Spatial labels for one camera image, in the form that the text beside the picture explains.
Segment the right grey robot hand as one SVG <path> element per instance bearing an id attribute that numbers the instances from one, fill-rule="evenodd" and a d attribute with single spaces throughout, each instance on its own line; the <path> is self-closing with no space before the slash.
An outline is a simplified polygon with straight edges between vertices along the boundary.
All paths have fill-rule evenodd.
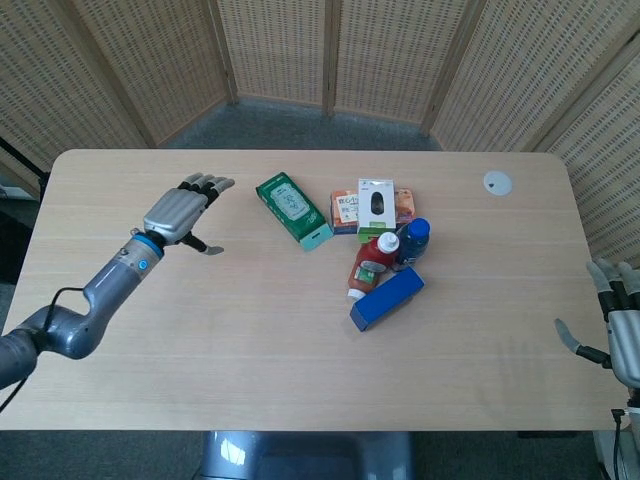
<path id="1" fill-rule="evenodd" d="M 588 261 L 607 333 L 609 352 L 579 342 L 561 319 L 554 326 L 561 342 L 575 355 L 605 369 L 619 382 L 639 388 L 639 271 L 627 262 Z"/>

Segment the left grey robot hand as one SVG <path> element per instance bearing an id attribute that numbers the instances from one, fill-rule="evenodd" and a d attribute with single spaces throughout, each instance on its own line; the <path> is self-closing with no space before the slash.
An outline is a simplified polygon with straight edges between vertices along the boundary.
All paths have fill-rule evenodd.
<path id="1" fill-rule="evenodd" d="M 184 244 L 205 255 L 217 255 L 223 247 L 210 246 L 197 238 L 192 230 L 202 214 L 231 188 L 231 178 L 200 172 L 169 189 L 143 218 L 143 236 L 161 252 L 167 246 Z"/>

